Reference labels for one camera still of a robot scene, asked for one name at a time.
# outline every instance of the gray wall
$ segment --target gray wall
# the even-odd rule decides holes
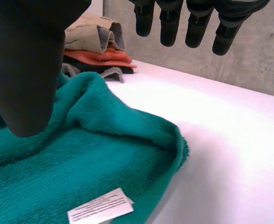
[[[156,6],[151,34],[143,38],[134,29],[132,3],[128,0],[104,1],[104,16],[121,22],[126,52],[132,58],[274,95],[274,0],[245,21],[225,56],[216,56],[211,50],[219,24],[216,12],[197,49],[190,49],[184,43],[190,15],[186,5],[183,6],[176,43],[171,48],[159,42],[159,13]]]

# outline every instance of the beige pants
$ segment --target beige pants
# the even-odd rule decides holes
[[[125,50],[121,24],[109,18],[84,13],[65,31],[65,48],[103,53],[107,47]]]

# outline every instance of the white table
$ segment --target white table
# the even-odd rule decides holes
[[[190,157],[150,224],[274,224],[274,97],[134,61],[127,105],[179,126]]]

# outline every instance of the teal towel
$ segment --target teal towel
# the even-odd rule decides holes
[[[177,126],[128,107],[98,74],[61,74],[42,133],[18,138],[0,117],[0,224],[67,224],[116,188],[135,211],[112,223],[143,224],[187,155]]]

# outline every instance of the care label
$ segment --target care label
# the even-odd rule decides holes
[[[70,224],[100,224],[133,211],[132,200],[117,188],[67,212]]]

